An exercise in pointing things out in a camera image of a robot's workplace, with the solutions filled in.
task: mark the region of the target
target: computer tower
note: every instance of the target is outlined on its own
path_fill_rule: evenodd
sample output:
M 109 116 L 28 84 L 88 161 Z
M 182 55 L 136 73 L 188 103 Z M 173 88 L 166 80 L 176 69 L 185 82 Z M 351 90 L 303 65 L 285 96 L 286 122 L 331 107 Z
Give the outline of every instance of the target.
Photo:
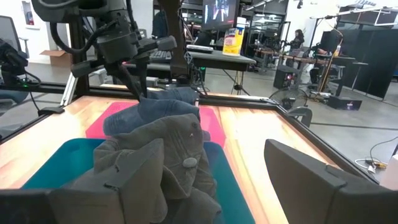
M 328 106 L 338 110 L 359 110 L 362 100 L 354 100 L 350 97 L 330 96 Z
M 289 87 L 297 74 L 299 74 L 299 70 L 286 65 L 279 65 L 275 73 L 274 87 L 277 89 Z

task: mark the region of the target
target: black backdrop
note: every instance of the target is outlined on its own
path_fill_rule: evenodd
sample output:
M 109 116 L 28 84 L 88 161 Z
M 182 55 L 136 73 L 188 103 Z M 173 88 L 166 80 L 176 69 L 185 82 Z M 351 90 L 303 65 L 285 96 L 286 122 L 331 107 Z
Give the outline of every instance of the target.
M 344 84 L 384 98 L 398 64 L 398 30 L 343 30 L 346 55 L 368 66 L 349 65 L 344 70 Z

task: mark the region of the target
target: yellow container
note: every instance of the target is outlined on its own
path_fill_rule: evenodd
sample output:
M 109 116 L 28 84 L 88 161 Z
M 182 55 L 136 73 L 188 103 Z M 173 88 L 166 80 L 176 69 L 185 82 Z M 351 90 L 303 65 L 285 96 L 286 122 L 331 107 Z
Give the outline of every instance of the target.
M 229 56 L 240 56 L 243 43 L 246 19 L 238 17 L 236 28 L 230 28 L 224 37 L 223 54 Z

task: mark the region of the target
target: blue cloth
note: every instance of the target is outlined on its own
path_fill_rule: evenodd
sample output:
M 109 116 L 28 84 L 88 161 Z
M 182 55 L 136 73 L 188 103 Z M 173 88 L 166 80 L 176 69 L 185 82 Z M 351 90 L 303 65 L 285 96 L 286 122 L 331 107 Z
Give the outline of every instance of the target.
M 178 87 L 163 91 L 148 91 L 148 98 L 156 100 L 180 100 L 195 105 L 199 94 L 190 87 Z
M 130 133 L 138 127 L 159 118 L 173 115 L 194 114 L 200 120 L 199 108 L 179 100 L 153 100 L 141 97 L 140 103 L 107 117 L 104 133 L 114 136 Z

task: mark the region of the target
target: wooden table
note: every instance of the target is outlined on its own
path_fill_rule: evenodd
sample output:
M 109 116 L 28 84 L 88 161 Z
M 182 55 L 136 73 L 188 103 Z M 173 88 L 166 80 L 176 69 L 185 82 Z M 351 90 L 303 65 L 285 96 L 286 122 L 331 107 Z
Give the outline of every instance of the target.
M 116 98 L 83 96 L 0 146 L 0 189 L 26 183 L 67 140 L 84 138 L 86 129 Z M 322 162 L 334 163 L 277 112 L 209 106 L 226 134 L 224 152 L 256 223 L 284 224 L 286 217 L 264 161 L 266 139 L 276 139 Z
M 296 57 L 296 56 L 291 56 L 291 55 L 284 55 L 282 53 L 275 53 L 272 51 L 268 51 L 268 50 L 255 50 L 256 52 L 260 52 L 262 54 L 265 55 L 275 55 L 275 56 L 279 56 L 280 58 L 284 58 L 284 59 L 294 59 L 297 62 L 302 62 L 302 63 L 311 63 L 311 64 L 327 64 L 328 60 L 317 60 L 314 58 L 303 58 L 303 57 Z

